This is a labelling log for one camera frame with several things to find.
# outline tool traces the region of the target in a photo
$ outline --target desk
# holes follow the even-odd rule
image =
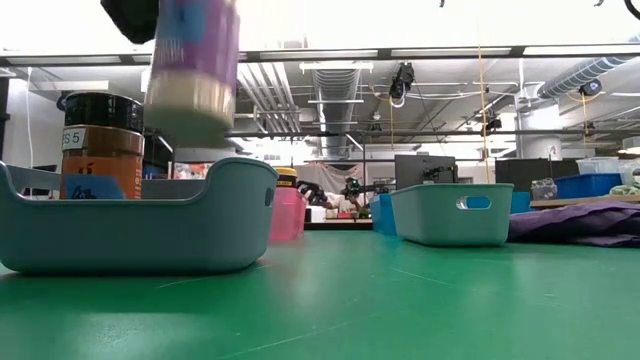
[[[615,196],[598,196],[577,199],[557,199],[557,200],[538,200],[532,201],[531,207],[534,209],[552,209],[568,205],[589,204],[602,201],[622,201],[630,203],[640,203],[640,195],[615,195]]]
[[[639,256],[324,231],[226,276],[5,275],[0,358],[628,360]]]

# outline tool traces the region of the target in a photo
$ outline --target computer monitor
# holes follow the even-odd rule
[[[396,155],[396,190],[414,185],[458,182],[456,158],[430,155]]]
[[[34,170],[48,171],[48,172],[56,172],[58,169],[58,165],[43,165],[43,166],[34,166]],[[23,196],[49,196],[51,191],[48,189],[31,189],[25,188],[22,190]]]

